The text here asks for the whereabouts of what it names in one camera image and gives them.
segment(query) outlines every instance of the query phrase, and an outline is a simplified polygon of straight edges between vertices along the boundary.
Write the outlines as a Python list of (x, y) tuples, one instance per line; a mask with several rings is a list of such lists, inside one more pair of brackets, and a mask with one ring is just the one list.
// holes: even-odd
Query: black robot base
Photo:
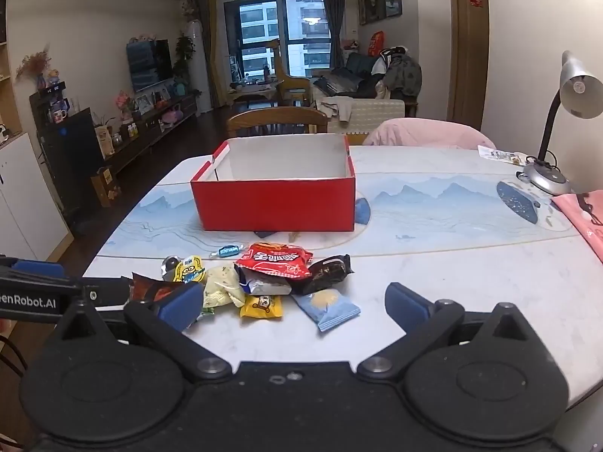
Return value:
[(562, 450), (550, 433), (568, 385), (512, 304), (476, 315), (438, 301), (355, 373), (242, 362), (233, 374), (143, 304), (125, 319), (129, 345), (89, 302), (62, 316), (20, 384), (32, 452)]

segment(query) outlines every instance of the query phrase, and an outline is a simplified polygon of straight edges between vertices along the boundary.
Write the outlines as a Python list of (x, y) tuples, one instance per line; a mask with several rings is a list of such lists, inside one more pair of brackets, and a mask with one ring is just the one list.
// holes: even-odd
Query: wooden chair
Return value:
[(274, 53), (274, 71), (279, 80), (277, 88), (280, 96), (286, 102), (299, 100), (302, 105), (309, 106), (312, 101), (310, 92), (310, 80), (308, 78), (299, 78), (285, 73), (283, 62), (280, 58), (280, 41), (274, 39), (266, 44), (266, 47), (272, 49)]
[(228, 137), (237, 137), (238, 131), (249, 128), (257, 128), (253, 131), (256, 134), (252, 135), (283, 134), (282, 131), (285, 128), (279, 127), (281, 125), (308, 126), (307, 132), (315, 134), (316, 132), (327, 132), (328, 121), (329, 119), (324, 113), (313, 108), (273, 107), (248, 110), (230, 117), (226, 121), (226, 128)]

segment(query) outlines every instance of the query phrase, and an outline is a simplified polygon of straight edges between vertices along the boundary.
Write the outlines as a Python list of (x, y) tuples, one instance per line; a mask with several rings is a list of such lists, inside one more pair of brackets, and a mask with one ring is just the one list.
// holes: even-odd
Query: black snack wrapper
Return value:
[(348, 274), (354, 273), (349, 255), (337, 255), (317, 261), (308, 267), (310, 277), (302, 280), (288, 279), (293, 294), (305, 296), (342, 282)]

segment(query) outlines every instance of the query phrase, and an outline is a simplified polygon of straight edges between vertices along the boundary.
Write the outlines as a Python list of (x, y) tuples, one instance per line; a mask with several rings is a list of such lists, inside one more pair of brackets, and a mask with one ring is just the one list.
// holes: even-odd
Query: red box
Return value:
[(207, 231), (353, 231), (356, 176), (344, 134), (224, 141), (191, 180)]

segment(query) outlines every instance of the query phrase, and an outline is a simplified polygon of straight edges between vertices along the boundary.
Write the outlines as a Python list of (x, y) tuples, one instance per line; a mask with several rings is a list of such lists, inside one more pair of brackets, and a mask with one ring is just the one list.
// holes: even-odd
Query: gray curtain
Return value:
[(344, 64), (340, 32), (345, 6), (346, 0), (324, 0), (324, 11), (331, 31), (331, 68), (340, 68)]
[(220, 107), (216, 77), (212, 66), (212, 33), (211, 33), (211, 0), (194, 0), (201, 21), (201, 38), (203, 39), (203, 52), (207, 63), (207, 78), (209, 81), (209, 98), (213, 108)]

